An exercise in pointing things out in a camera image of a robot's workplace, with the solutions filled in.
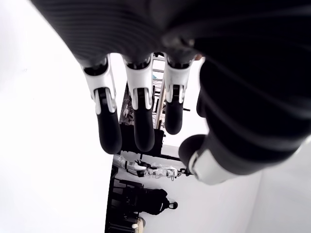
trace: robotic hand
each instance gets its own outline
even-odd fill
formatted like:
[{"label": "robotic hand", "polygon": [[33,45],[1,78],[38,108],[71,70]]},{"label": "robotic hand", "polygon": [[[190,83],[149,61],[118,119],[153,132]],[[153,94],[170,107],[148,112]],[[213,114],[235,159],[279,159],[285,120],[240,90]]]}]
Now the robotic hand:
[{"label": "robotic hand", "polygon": [[154,143],[152,53],[166,54],[166,128],[181,128],[187,72],[196,54],[197,112],[208,135],[179,155],[201,181],[221,183],[279,164],[311,133],[311,13],[306,0],[32,0],[82,66],[96,102],[102,148],[121,133],[109,54],[123,55],[135,110],[135,141]]}]

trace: robotic finger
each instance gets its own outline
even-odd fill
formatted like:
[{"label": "robotic finger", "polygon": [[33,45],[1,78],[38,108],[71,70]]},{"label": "robotic finger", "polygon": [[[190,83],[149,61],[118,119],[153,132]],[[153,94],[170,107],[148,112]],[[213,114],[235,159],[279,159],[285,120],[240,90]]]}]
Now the robotic finger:
[{"label": "robotic finger", "polygon": [[135,143],[142,152],[150,151],[155,144],[152,122],[152,59],[151,54],[141,63],[124,60],[128,89],[134,109]]},{"label": "robotic finger", "polygon": [[165,59],[165,129],[169,134],[179,133],[182,127],[183,104],[192,61],[193,59],[184,63],[177,63],[170,56],[166,56]]},{"label": "robotic finger", "polygon": [[116,89],[111,69],[110,55],[93,67],[82,67],[98,120],[99,138],[104,151],[118,153],[122,147],[119,126]]}]

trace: black fingertip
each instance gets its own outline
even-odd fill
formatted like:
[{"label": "black fingertip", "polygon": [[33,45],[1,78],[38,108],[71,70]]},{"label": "black fingertip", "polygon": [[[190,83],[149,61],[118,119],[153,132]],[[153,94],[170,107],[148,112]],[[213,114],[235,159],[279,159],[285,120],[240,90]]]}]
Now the black fingertip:
[{"label": "black fingertip", "polygon": [[171,134],[178,134],[183,125],[183,103],[173,100],[166,103],[165,129]]},{"label": "black fingertip", "polygon": [[201,91],[199,93],[198,101],[196,103],[196,112],[200,117],[205,118],[204,103]]},{"label": "black fingertip", "polygon": [[155,144],[155,131],[152,122],[152,109],[134,110],[134,137],[137,148],[142,152],[150,151]]},{"label": "black fingertip", "polygon": [[192,155],[202,146],[206,135],[198,134],[188,137],[179,147],[180,161],[188,168]]},{"label": "black fingertip", "polygon": [[103,150],[108,154],[116,154],[120,152],[122,147],[122,136],[117,111],[114,113],[109,111],[102,112],[97,115],[97,119],[99,139]]}]

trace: white wall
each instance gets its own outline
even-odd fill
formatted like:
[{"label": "white wall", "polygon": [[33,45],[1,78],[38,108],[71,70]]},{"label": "white wall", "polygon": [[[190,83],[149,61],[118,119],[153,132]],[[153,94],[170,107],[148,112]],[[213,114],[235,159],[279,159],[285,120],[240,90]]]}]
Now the white wall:
[{"label": "white wall", "polygon": [[[123,153],[129,161],[139,159]],[[184,167],[179,161],[143,156],[143,161]],[[117,178],[132,180],[146,188],[163,188],[169,200],[178,202],[176,210],[167,209],[157,216],[142,213],[145,233],[243,233],[252,214],[261,173],[240,177],[215,186],[197,181],[193,176],[138,178],[119,169]]]},{"label": "white wall", "polygon": [[79,64],[25,0],[0,1],[0,34],[0,233],[104,232],[112,155]]},{"label": "white wall", "polygon": [[311,143],[263,172],[247,233],[311,232]]}]

